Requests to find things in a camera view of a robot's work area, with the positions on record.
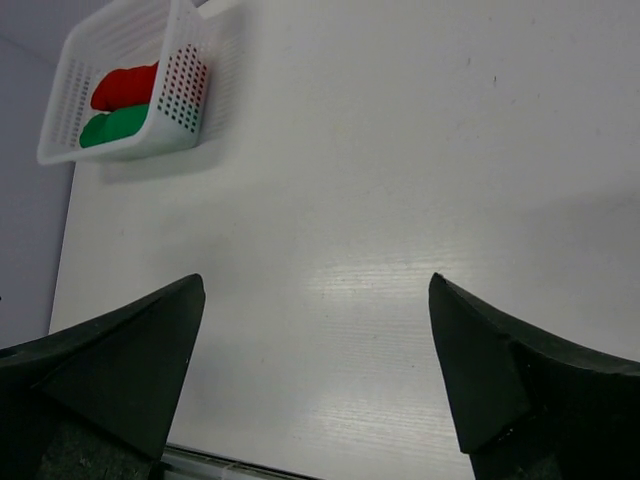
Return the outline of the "white plastic basket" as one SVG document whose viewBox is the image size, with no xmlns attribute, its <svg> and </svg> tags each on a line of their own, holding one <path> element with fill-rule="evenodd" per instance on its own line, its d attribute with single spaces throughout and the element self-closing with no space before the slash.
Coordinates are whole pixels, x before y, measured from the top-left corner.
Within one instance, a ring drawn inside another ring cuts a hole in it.
<svg viewBox="0 0 640 480">
<path fill-rule="evenodd" d="M 245 25 L 239 1 L 113 1 L 90 15 L 64 43 L 38 162 L 154 157 L 217 136 Z"/>
</svg>

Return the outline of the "red t-shirt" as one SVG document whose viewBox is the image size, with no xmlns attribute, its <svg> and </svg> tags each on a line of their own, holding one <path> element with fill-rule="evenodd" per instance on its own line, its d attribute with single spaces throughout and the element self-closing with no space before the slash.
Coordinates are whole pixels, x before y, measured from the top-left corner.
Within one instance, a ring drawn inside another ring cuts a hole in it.
<svg viewBox="0 0 640 480">
<path fill-rule="evenodd" d="M 151 100 L 158 63 L 109 72 L 95 88 L 90 105 L 94 110 L 115 110 L 148 104 Z"/>
</svg>

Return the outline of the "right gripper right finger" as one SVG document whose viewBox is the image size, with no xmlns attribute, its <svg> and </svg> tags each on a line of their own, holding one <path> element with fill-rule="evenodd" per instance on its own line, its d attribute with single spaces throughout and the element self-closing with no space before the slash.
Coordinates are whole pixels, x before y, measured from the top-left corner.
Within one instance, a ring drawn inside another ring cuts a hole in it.
<svg viewBox="0 0 640 480">
<path fill-rule="evenodd" d="M 508 315 L 440 274 L 429 315 L 478 479 L 636 479 L 639 365 Z"/>
</svg>

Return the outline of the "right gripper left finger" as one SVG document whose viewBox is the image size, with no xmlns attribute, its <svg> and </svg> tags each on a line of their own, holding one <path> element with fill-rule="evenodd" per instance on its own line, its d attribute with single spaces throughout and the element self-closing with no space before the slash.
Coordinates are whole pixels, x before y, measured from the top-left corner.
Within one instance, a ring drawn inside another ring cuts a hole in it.
<svg viewBox="0 0 640 480">
<path fill-rule="evenodd" d="M 2 349 L 2 478 L 157 478 L 205 300 L 191 274 Z"/>
</svg>

